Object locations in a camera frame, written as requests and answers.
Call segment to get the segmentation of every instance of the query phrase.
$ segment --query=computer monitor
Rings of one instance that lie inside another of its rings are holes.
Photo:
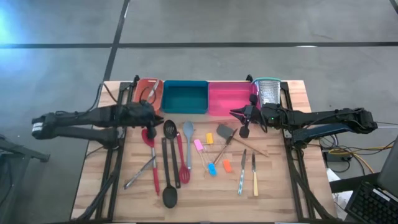
[[[398,136],[379,174],[377,184],[398,198]]]

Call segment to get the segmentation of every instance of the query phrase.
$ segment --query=computer keyboard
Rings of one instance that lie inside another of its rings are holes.
[[[353,192],[345,211],[363,223],[398,224],[397,202],[380,196],[380,192],[371,184],[362,183]]]

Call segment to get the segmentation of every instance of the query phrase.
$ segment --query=knife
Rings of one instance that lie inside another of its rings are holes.
[[[159,85],[159,79],[156,80],[154,87],[150,90],[149,95],[147,97],[147,101],[152,97],[152,95],[155,93],[157,86]]]
[[[253,192],[254,192],[254,196],[258,196],[259,195],[259,190],[257,187],[257,174],[256,174],[256,156],[253,154],[251,154],[251,170],[253,171]]]
[[[221,150],[221,152],[217,155],[216,159],[215,159],[214,162],[213,162],[214,165],[217,164],[217,162],[219,161],[219,159],[221,158],[221,156],[222,156],[223,153],[225,152],[227,146],[231,143],[232,138],[234,138],[234,135],[235,135],[235,133],[236,133],[237,130],[238,130],[238,129],[235,129],[235,131],[232,133],[232,135],[231,135],[230,137],[228,137],[228,139],[226,140],[224,148],[223,148],[223,149]]]
[[[243,177],[244,177],[244,164],[246,162],[246,149],[243,151],[242,155],[242,171],[241,171],[241,180],[239,181],[239,189],[238,189],[238,195],[242,194],[242,188],[243,188]]]
[[[146,170],[151,164],[152,161],[156,158],[156,156],[152,157],[142,168],[140,171],[138,171],[138,173],[136,175],[134,175],[134,177],[132,177],[131,180],[129,180],[129,182],[127,182],[124,185],[124,189],[126,190],[127,188],[129,188],[131,186],[131,184],[144,172],[144,170]]]

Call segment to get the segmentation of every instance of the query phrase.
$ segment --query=teal bin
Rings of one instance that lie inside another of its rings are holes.
[[[162,111],[165,113],[205,114],[208,108],[208,82],[166,80]]]

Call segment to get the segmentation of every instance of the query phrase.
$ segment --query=black floor line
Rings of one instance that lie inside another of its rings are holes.
[[[395,9],[396,13],[398,14],[398,4],[396,0],[390,0],[392,7]]]
[[[124,21],[126,20],[129,4],[130,4],[130,0],[124,0],[122,11],[121,11],[120,17],[119,17],[118,28],[116,29],[116,33],[114,35],[114,39],[113,39],[113,43],[112,43],[111,53],[109,54],[108,62],[106,64],[103,81],[108,81],[111,78],[114,59],[116,58],[116,52],[118,51],[118,44],[119,44],[120,38],[122,36],[123,25],[124,25]]]
[[[117,44],[0,44],[0,49],[108,49],[114,60],[117,49],[228,48],[228,47],[398,47],[398,42],[197,42]]]
[[[202,42],[121,43],[124,49],[226,48],[226,47],[398,47],[398,42]]]

